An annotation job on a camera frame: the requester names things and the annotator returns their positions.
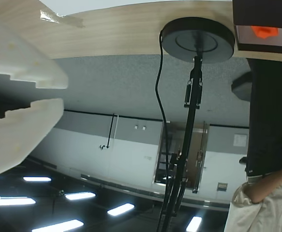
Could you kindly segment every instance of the wooden shelf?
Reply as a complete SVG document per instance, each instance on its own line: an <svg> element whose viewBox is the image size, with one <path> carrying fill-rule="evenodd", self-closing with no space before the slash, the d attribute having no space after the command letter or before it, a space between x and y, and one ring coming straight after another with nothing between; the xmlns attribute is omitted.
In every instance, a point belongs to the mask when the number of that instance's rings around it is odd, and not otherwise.
<svg viewBox="0 0 282 232"><path fill-rule="evenodd" d="M230 1L163 1L83 12L61 23L40 19L38 0L0 0L0 19L51 58L159 54L158 35L176 18L216 20L232 31ZM74 25L74 21L83 25ZM282 54L235 51L234 56L282 61Z"/></svg>

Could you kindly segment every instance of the black stand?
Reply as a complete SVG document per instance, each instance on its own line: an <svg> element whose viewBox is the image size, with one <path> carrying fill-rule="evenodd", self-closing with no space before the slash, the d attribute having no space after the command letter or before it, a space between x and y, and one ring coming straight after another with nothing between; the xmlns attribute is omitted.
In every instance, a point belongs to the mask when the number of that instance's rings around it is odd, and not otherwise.
<svg viewBox="0 0 282 232"><path fill-rule="evenodd" d="M186 161L189 155L190 143L193 134L193 124L195 119L195 111L199 108L201 94L202 94L202 60L201 57L194 58L194 69L190 73L190 84L191 94L189 103L189 111L188 118L186 124L186 131L183 142L182 153L178 159L178 166L176 170L176 176L174 180L170 180L168 184L168 196L169 200L166 205L163 205L163 214L165 214L165 218L163 221L162 231L166 232L169 229L171 218L176 217L179 207L181 204L181 200L184 196L185 188L186 188Z"/></svg>
<svg viewBox="0 0 282 232"><path fill-rule="evenodd" d="M202 63L217 63L228 60L234 52L235 38L232 31L219 22L210 19L187 17L175 19L162 30L162 46L171 56L192 62L187 85L185 105L189 108L182 154L178 159L175 178L168 179L162 205L162 232L167 232L171 218L179 211L186 188L186 162L193 134L195 111L199 109L202 94Z"/></svg>

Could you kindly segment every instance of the fluorescent light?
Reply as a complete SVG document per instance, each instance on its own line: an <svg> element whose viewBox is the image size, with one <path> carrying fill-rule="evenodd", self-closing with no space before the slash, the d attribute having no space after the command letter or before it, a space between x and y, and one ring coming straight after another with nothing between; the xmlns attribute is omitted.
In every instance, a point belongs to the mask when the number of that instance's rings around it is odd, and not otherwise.
<svg viewBox="0 0 282 232"><path fill-rule="evenodd" d="M197 232L201 221L202 221L201 217L193 217L186 228L186 232Z"/></svg>
<svg viewBox="0 0 282 232"><path fill-rule="evenodd" d="M83 222L75 219L75 220L66 221L66 222L51 225L51 226L34 229L32 230L32 232L49 232L49 231L63 232L63 231L73 230L83 225L84 225Z"/></svg>
<svg viewBox="0 0 282 232"><path fill-rule="evenodd" d="M35 204L35 200L28 197L0 197L0 205Z"/></svg>
<svg viewBox="0 0 282 232"><path fill-rule="evenodd" d="M92 198L95 196L96 194L94 194L93 192L78 192L78 193L70 193L65 195L65 197L71 201L85 199L85 198Z"/></svg>
<svg viewBox="0 0 282 232"><path fill-rule="evenodd" d="M170 178L172 178L172 176L169 176L169 178L168 178L168 179L170 179ZM163 178L163 180L166 180L166 176Z"/></svg>
<svg viewBox="0 0 282 232"><path fill-rule="evenodd" d="M107 213L112 215L112 216L118 216L119 214L123 214L123 213L125 213L129 210L132 210L133 208L134 208L133 204L126 203L126 204L118 206L114 209L110 209L109 211L107 211Z"/></svg>
<svg viewBox="0 0 282 232"><path fill-rule="evenodd" d="M29 177L29 176L25 176L23 177L23 179L25 181L39 181L39 182L48 182L52 180L49 177Z"/></svg>

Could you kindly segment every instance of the white shirt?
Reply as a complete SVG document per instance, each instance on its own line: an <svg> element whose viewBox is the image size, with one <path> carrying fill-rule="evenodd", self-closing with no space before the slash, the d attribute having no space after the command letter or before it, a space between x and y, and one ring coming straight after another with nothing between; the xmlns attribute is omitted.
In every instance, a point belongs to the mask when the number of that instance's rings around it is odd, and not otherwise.
<svg viewBox="0 0 282 232"><path fill-rule="evenodd" d="M282 232L282 185L258 204L240 186L231 200L224 232Z"/></svg>

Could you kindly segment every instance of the black pants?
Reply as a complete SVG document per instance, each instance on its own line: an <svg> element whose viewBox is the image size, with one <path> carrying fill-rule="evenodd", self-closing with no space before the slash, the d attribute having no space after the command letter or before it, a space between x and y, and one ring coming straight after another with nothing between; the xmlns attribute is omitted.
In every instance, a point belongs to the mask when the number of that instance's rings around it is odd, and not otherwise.
<svg viewBox="0 0 282 232"><path fill-rule="evenodd" d="M282 62L248 59L252 70L247 176L282 169Z"/></svg>

